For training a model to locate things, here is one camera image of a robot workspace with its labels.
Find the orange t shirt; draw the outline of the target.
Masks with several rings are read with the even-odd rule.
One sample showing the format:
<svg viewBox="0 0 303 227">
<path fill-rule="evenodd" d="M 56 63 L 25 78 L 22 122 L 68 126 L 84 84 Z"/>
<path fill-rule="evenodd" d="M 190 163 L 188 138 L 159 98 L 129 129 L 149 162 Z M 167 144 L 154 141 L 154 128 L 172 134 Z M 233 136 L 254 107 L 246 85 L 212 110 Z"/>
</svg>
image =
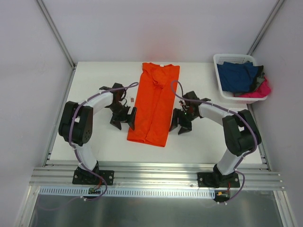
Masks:
<svg viewBox="0 0 303 227">
<path fill-rule="evenodd" d="M 135 129 L 129 129 L 127 140 L 158 147 L 166 146 L 174 108 L 180 66 L 143 63 L 138 91 Z"/>
</svg>

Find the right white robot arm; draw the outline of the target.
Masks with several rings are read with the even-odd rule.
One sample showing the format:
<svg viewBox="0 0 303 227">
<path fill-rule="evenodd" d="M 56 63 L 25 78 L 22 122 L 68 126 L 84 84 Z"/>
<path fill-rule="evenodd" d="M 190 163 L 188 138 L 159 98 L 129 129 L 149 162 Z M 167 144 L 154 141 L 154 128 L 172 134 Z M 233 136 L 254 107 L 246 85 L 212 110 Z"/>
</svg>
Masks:
<svg viewBox="0 0 303 227">
<path fill-rule="evenodd" d="M 173 110 L 171 131 L 179 127 L 178 134 L 190 132 L 192 121 L 197 118 L 210 119 L 223 127 L 227 150 L 211 172 L 197 173 L 198 186 L 240 188 L 236 169 L 262 141 L 251 112 L 247 109 L 235 112 L 212 103 L 210 99 L 199 99 L 194 91 L 184 94 L 180 104 L 180 109 Z"/>
</svg>

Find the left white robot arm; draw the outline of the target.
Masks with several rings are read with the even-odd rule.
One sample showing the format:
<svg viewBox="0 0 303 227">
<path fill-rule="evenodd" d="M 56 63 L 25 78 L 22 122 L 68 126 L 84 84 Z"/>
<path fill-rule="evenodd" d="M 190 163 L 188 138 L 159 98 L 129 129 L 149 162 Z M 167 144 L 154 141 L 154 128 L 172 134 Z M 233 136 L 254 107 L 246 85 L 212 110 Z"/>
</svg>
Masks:
<svg viewBox="0 0 303 227">
<path fill-rule="evenodd" d="M 78 167 L 74 171 L 72 184 L 74 185 L 113 185 L 114 171 L 100 170 L 95 158 L 90 138 L 93 133 L 93 118 L 96 113 L 104 108 L 110 109 L 112 117 L 110 124 L 117 129 L 123 123 L 135 129 L 137 109 L 123 104 L 127 90 L 138 86 L 137 82 L 124 87 L 115 83 L 112 87 L 103 86 L 93 96 L 82 103 L 68 101 L 63 109 L 58 133 L 73 149 Z"/>
</svg>

